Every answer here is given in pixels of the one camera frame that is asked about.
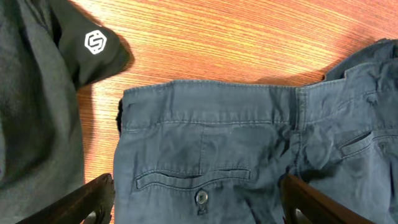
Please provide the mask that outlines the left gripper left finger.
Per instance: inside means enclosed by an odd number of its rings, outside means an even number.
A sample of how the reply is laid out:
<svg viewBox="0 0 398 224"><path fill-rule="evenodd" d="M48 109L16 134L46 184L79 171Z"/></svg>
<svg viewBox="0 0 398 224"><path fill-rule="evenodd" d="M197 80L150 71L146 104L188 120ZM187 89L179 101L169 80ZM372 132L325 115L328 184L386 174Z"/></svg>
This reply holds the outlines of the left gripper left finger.
<svg viewBox="0 0 398 224"><path fill-rule="evenodd" d="M109 224L114 198L112 175L102 174L17 224Z"/></svg>

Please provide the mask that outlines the navy blue shorts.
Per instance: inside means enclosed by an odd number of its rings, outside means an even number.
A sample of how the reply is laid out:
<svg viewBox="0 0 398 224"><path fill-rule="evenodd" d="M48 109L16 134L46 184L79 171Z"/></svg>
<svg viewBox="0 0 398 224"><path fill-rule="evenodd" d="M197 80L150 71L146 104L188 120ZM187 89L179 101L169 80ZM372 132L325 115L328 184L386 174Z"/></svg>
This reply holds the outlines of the navy blue shorts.
<svg viewBox="0 0 398 224"><path fill-rule="evenodd" d="M313 85L177 80L124 92L116 223L282 223L292 174L374 223L397 222L397 41Z"/></svg>

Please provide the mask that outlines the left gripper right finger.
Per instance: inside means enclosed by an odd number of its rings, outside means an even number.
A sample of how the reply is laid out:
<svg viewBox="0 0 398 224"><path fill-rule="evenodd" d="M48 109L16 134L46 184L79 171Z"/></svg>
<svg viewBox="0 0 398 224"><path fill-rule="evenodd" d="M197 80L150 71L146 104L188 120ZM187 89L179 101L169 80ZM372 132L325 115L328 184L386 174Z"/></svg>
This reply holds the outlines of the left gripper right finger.
<svg viewBox="0 0 398 224"><path fill-rule="evenodd" d="M279 180L280 201L287 224L372 224L291 174Z"/></svg>

